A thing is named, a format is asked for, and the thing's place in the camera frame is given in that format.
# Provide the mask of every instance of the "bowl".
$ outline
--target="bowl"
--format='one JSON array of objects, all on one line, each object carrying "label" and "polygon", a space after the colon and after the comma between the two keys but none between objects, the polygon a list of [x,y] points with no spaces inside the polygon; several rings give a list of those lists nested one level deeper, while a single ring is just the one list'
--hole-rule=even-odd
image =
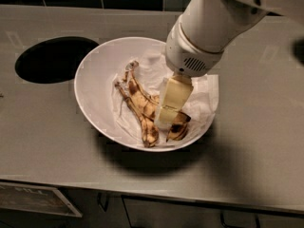
[{"label": "bowl", "polygon": [[[205,114],[205,122],[201,126],[201,130],[191,138],[182,142],[175,141],[168,144],[156,145],[152,148],[145,148],[138,138],[130,135],[119,124],[117,114],[114,114],[114,109],[120,107],[114,105],[115,101],[113,101],[116,90],[114,81],[122,74],[125,66],[131,60],[140,59],[142,61],[145,60],[145,57],[149,57],[148,60],[145,60],[146,62],[157,64],[158,61],[155,59],[157,56],[163,55],[164,47],[165,43],[162,41],[142,37],[125,37],[108,41],[95,47],[80,63],[74,81],[77,103],[87,120],[110,140],[141,151],[173,151],[198,140],[214,120],[215,109],[210,110],[210,114],[208,112]],[[172,73],[167,67],[166,72],[160,68],[153,68],[153,71],[158,75],[153,76],[153,80],[157,80],[158,82],[162,81],[163,75],[170,75]],[[123,98],[120,101],[121,105],[125,104]],[[136,122],[135,116],[127,117],[129,119],[134,118],[132,121],[135,121],[134,124],[137,124],[134,127],[140,130],[140,125]]]}]

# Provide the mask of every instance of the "white bowl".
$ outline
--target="white bowl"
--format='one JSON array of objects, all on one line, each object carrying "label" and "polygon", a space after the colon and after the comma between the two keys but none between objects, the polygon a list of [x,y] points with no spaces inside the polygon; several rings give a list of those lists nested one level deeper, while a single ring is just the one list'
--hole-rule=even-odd
[{"label": "white bowl", "polygon": [[113,114],[113,79],[117,73],[135,57],[142,57],[147,51],[163,51],[164,42],[142,38],[126,37],[104,43],[90,51],[80,63],[75,76],[75,95],[77,102],[89,122],[102,134],[116,143],[149,152],[164,152],[183,148],[197,139],[211,125],[211,114],[203,130],[187,142],[174,145],[144,148],[116,122]]}]

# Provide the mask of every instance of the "gray countertop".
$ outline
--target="gray countertop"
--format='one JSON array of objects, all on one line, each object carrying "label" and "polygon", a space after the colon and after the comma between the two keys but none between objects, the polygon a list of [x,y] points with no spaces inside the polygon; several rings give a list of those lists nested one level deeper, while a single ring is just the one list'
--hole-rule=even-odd
[{"label": "gray countertop", "polygon": [[178,15],[0,6],[0,180],[304,213],[304,28],[288,18],[265,17],[226,49],[211,72],[214,123],[179,151],[111,142],[85,119],[73,81],[41,85],[15,73],[18,56],[47,39],[165,41]]}]

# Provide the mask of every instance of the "drawer handle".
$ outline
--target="drawer handle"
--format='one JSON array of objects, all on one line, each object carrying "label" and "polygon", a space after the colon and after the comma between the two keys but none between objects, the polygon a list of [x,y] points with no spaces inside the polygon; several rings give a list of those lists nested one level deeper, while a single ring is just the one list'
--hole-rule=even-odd
[{"label": "drawer handle", "polygon": [[102,196],[103,196],[102,193],[98,193],[98,195],[97,195],[97,204],[98,204],[98,206],[100,206],[100,208],[104,212],[106,212],[107,211],[107,207],[108,207],[109,195],[105,194],[105,202],[104,202],[104,204],[102,202]]},{"label": "drawer handle", "polygon": [[[221,222],[222,227],[224,227],[224,228],[243,228],[243,227],[239,227],[239,226],[233,226],[233,225],[226,224],[225,219],[224,219],[224,214],[222,212],[220,213],[220,222]],[[257,216],[256,216],[256,228],[260,228],[259,220],[258,220]]]}]

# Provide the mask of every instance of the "white napkin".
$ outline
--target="white napkin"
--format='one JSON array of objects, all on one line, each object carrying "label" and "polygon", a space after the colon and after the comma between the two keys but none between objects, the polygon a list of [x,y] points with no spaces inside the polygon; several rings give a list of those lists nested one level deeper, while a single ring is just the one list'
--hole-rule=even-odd
[{"label": "white napkin", "polygon": [[[169,78],[173,72],[165,63],[165,57],[162,52],[155,50],[146,51],[139,58],[130,58],[129,62],[136,60],[140,66],[135,69],[135,77],[142,85],[142,88],[150,95],[159,94],[163,78]],[[142,144],[142,130],[139,121],[134,113],[127,107],[120,92],[114,84],[120,81],[124,76],[124,68],[118,72],[113,79],[112,103],[114,119],[118,125],[136,140],[139,145]],[[166,147],[180,145],[191,142],[198,135],[204,134],[215,116],[215,111],[219,104],[219,77],[218,75],[204,75],[193,78],[194,90],[190,95],[182,111],[191,117],[188,124],[188,133],[181,141],[166,141],[167,131],[160,130],[160,137],[156,144],[157,147]]]}]

